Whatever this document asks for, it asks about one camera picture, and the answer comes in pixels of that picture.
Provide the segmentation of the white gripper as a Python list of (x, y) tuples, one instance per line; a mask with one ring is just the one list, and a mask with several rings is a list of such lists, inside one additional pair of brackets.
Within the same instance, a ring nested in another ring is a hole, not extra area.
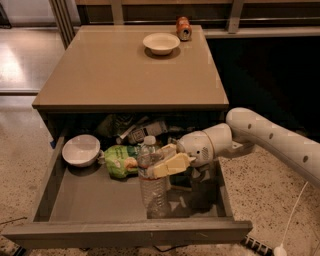
[(165, 159), (147, 168), (147, 175), (152, 179), (184, 172), (190, 166), (201, 167), (214, 159), (212, 142), (203, 131), (186, 134), (178, 140), (177, 146), (170, 143), (161, 150)]

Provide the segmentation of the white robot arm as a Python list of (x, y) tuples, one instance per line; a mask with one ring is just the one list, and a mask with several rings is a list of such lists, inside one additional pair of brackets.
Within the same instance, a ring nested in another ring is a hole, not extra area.
[(218, 156), (234, 157), (246, 143), (258, 145), (320, 188), (320, 143), (272, 123), (246, 108), (233, 108), (224, 123), (184, 135), (163, 147), (164, 158), (147, 169), (153, 178), (209, 165)]

